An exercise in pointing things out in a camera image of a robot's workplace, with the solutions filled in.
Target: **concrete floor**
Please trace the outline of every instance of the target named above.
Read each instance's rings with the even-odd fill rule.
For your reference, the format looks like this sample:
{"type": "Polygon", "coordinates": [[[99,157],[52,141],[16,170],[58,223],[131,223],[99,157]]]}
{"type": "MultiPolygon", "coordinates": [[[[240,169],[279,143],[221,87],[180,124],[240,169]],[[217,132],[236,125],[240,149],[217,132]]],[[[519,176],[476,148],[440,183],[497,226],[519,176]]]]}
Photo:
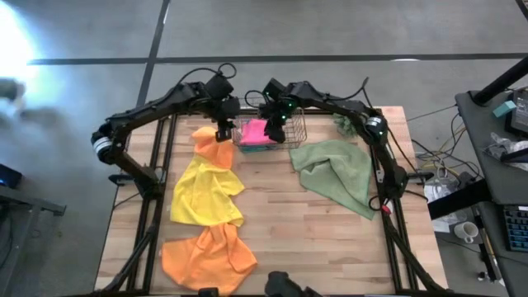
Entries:
{"type": "MultiPolygon", "coordinates": [[[[0,16],[14,20],[9,36],[19,46],[9,51],[11,46],[2,45],[0,62],[27,81],[28,93],[27,110],[20,117],[9,116],[8,106],[0,106],[0,136],[5,139],[0,163],[24,174],[23,191],[68,205],[62,218],[41,218],[14,295],[87,293],[94,285],[116,193],[106,178],[117,171],[97,161],[90,135],[105,117],[144,99],[140,86],[144,74],[150,74],[152,64],[145,63],[163,0],[5,3],[0,16]],[[20,53],[45,65],[18,68],[13,55],[20,53]]],[[[453,105],[457,92],[485,86],[517,61],[515,53],[528,52],[528,23],[512,0],[172,0],[161,16],[163,34],[159,51],[153,52],[158,57],[320,54],[361,60],[365,58],[357,55],[371,55],[355,62],[237,63],[233,85],[242,95],[261,89],[271,77],[309,80],[345,95],[369,76],[371,100],[404,106],[408,118],[453,105]],[[512,55],[472,55],[503,53],[512,55]],[[391,54],[432,55],[427,61],[401,62],[390,61],[391,54]]],[[[161,96],[199,65],[218,63],[155,65],[147,99],[161,96]]],[[[197,73],[193,78],[208,77],[197,73]]],[[[451,109],[410,122],[411,136],[438,148],[450,137],[455,113],[451,109]]],[[[476,162],[467,137],[455,155],[476,162]]],[[[499,284],[476,281],[483,270],[476,253],[442,241],[439,246],[451,289],[507,295],[499,284]]]]}

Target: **metal wire basket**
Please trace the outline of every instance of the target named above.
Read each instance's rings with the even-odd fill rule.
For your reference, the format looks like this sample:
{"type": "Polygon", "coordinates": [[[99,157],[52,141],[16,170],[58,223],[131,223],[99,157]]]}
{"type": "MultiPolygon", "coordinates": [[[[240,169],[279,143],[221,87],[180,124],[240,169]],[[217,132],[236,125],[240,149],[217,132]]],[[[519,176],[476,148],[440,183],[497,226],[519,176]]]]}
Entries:
{"type": "MultiPolygon", "coordinates": [[[[242,109],[255,108],[259,104],[265,103],[263,97],[248,97],[247,103],[241,98],[240,106],[242,109]]],[[[285,142],[282,144],[259,144],[246,145],[241,144],[243,127],[252,119],[260,119],[258,114],[255,115],[239,115],[235,120],[235,128],[232,130],[233,143],[239,147],[243,153],[261,152],[275,149],[296,149],[302,142],[306,140],[306,123],[304,122],[304,112],[302,108],[297,108],[286,120],[286,124],[282,126],[285,133],[285,142]]]]}

